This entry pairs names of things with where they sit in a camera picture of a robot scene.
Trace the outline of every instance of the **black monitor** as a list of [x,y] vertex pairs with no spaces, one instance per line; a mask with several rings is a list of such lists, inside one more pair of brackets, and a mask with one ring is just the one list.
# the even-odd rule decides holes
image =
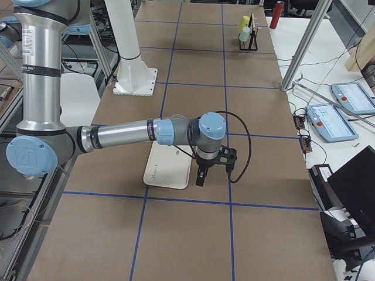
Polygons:
[[364,233],[375,234],[375,150],[363,149],[328,182]]

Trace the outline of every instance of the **red cylinder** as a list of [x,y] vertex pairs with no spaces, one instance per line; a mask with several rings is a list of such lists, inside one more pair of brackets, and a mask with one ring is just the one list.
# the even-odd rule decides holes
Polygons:
[[276,28],[283,8],[284,8],[284,2],[277,1],[276,8],[275,8],[275,11],[274,11],[274,15],[272,17],[272,21],[271,21],[271,24],[270,24],[270,28],[272,28],[272,29]]

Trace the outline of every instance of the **yellow cap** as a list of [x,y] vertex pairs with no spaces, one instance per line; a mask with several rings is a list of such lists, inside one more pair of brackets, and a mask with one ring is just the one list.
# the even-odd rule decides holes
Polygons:
[[242,30],[245,26],[248,26],[248,23],[250,22],[250,17],[243,16],[240,25],[238,26],[239,30]]

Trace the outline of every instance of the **brown tabletop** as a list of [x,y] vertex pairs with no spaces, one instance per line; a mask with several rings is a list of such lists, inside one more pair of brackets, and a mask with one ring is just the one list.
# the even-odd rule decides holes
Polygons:
[[[254,12],[258,52],[236,47]],[[237,184],[223,167],[184,190],[146,186],[150,143],[82,155],[28,280],[336,280],[262,8],[143,2],[136,26],[143,61],[159,70],[153,97],[107,87],[94,124],[229,110],[252,134]],[[225,143],[247,157],[232,118]]]

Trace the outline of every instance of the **black chair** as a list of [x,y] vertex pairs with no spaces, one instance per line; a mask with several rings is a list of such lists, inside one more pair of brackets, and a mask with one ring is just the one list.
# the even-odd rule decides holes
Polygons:
[[[297,9],[297,15],[300,15],[303,12],[301,16],[302,18],[306,17],[306,12],[308,10],[315,10],[318,2],[319,0],[289,0],[291,8]],[[330,10],[332,10],[332,3],[329,6],[327,12],[329,12]]]

